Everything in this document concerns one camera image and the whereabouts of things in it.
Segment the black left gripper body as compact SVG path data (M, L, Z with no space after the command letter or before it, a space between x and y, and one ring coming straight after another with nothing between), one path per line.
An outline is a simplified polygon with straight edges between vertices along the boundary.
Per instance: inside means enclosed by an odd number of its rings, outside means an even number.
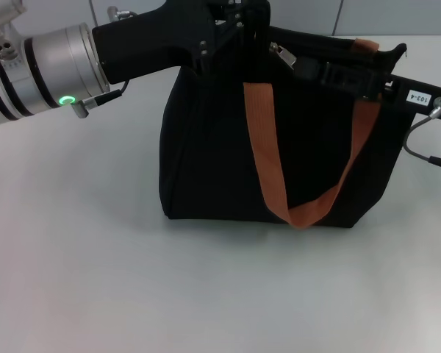
M166 1L147 13L93 29L104 75L115 85L166 68L199 74L200 43L212 38L202 1Z

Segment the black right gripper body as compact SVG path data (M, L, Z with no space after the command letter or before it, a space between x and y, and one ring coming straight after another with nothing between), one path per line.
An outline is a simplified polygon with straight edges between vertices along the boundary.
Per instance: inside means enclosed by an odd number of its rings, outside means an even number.
M430 115L434 102L441 98L441 87L400 76L389 75L382 93L382 101L406 113Z

